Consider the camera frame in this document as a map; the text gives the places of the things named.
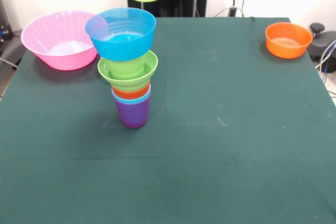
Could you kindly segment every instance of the purple cup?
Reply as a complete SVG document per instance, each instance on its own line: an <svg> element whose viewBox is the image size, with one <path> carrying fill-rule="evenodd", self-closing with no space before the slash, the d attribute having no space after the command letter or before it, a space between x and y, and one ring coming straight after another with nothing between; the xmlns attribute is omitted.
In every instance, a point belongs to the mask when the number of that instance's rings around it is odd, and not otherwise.
<svg viewBox="0 0 336 224"><path fill-rule="evenodd" d="M148 120L151 93L142 102L133 104L120 102L114 96L113 99L117 106L120 121L124 126L128 128L139 128L146 124Z"/></svg>

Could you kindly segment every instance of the knob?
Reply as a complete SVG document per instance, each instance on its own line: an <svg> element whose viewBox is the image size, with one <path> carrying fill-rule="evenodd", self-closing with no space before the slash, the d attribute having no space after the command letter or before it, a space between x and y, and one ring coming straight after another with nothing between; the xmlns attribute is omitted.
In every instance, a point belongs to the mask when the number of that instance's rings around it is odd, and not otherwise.
<svg viewBox="0 0 336 224"><path fill-rule="evenodd" d="M319 34L320 32L324 31L325 27L321 23L313 23L310 25L310 29L313 33Z"/></svg>

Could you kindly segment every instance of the floor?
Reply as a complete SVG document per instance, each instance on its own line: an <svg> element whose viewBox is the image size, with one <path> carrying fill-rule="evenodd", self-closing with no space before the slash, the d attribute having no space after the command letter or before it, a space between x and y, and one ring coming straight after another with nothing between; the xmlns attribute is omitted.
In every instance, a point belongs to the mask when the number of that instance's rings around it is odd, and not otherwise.
<svg viewBox="0 0 336 224"><path fill-rule="evenodd" d="M6 90L9 86L10 80L12 79L14 74L15 74L15 70L12 70L8 73L8 75L6 76L6 78L4 80L1 80L1 82L0 82L0 101L1 101L2 97L4 96Z"/></svg>
<svg viewBox="0 0 336 224"><path fill-rule="evenodd" d="M335 106L336 106L336 72L329 73L327 75L327 80L325 82L325 88L330 91L329 95L331 99L333 100Z"/></svg>

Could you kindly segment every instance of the pink bowl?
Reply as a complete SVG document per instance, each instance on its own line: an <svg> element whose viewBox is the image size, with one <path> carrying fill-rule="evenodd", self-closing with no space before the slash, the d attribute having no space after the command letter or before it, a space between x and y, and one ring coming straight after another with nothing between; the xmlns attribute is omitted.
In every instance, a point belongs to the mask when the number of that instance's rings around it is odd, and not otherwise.
<svg viewBox="0 0 336 224"><path fill-rule="evenodd" d="M97 55L85 32L85 24L93 16L93 13L82 10L40 16L22 31L22 44L52 68L75 70L85 67Z"/></svg>

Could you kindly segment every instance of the stacked cups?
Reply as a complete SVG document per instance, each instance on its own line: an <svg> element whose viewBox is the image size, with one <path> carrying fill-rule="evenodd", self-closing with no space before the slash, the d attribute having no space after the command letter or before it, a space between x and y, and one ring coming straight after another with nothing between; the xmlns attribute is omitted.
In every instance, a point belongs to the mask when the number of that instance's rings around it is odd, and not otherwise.
<svg viewBox="0 0 336 224"><path fill-rule="evenodd" d="M155 17L137 8L116 8L92 17L86 24L101 59L98 71L112 87L120 121L130 128L148 119L151 77L157 66L152 47Z"/></svg>

